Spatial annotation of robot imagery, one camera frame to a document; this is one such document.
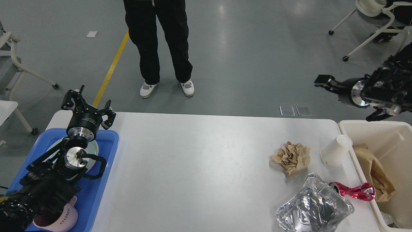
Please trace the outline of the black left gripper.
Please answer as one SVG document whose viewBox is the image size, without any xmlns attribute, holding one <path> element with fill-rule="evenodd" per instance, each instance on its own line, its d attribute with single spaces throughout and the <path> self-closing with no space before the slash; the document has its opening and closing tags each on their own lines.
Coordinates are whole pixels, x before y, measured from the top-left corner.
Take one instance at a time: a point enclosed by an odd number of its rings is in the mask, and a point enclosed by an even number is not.
<svg viewBox="0 0 412 232">
<path fill-rule="evenodd" d="M 81 95 L 84 87 L 85 85 L 82 85 L 79 90 L 69 90 L 63 99 L 61 109 L 73 111 L 66 134 L 69 137 L 82 136 L 87 141 L 93 141 L 97 137 L 100 125 L 105 130 L 113 125 L 116 113 L 112 111 L 111 100 L 106 102 L 104 109 L 97 110 L 96 114 L 88 113 L 91 106 Z"/>
</svg>

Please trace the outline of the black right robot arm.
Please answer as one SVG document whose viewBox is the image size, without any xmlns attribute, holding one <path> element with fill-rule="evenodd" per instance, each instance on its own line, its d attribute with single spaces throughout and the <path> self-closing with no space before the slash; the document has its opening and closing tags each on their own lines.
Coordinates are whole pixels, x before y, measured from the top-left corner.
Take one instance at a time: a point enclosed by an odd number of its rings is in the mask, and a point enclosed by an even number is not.
<svg viewBox="0 0 412 232">
<path fill-rule="evenodd" d="M 314 81 L 318 88 L 338 95 L 338 100 L 357 108 L 373 107 L 375 112 L 366 121 L 382 121 L 412 109 L 412 45 L 389 56 L 383 67 L 363 78 L 337 81 L 334 76 L 321 74 Z"/>
</svg>

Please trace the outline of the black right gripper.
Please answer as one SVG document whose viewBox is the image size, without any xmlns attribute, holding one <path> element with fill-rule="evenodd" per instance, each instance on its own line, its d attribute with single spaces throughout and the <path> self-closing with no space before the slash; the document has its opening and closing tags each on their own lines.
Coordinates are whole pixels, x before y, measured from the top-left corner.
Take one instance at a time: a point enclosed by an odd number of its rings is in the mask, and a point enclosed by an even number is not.
<svg viewBox="0 0 412 232">
<path fill-rule="evenodd" d="M 361 97 L 361 91 L 367 78 L 350 78 L 343 82 L 336 81 L 335 77 L 329 74 L 320 74 L 314 81 L 314 86 L 338 94 L 339 101 L 345 105 L 357 108 L 367 108 L 370 103 Z"/>
</svg>

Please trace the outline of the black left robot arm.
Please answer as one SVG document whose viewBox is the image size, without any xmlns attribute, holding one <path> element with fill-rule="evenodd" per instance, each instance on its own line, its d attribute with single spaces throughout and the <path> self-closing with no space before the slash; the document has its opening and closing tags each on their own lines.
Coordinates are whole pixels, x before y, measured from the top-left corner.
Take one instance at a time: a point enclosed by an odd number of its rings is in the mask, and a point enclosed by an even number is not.
<svg viewBox="0 0 412 232">
<path fill-rule="evenodd" d="M 62 102 L 63 110 L 71 110 L 72 118 L 66 137 L 27 166 L 22 188 L 1 202 L 1 228 L 4 232 L 22 232 L 33 220 L 48 210 L 58 213 L 80 192 L 76 183 L 81 178 L 99 179 L 104 175 L 107 160 L 87 153 L 86 148 L 97 138 L 102 126 L 109 129 L 115 120 L 108 100 L 101 110 L 87 104 L 82 91 L 69 90 Z"/>
</svg>

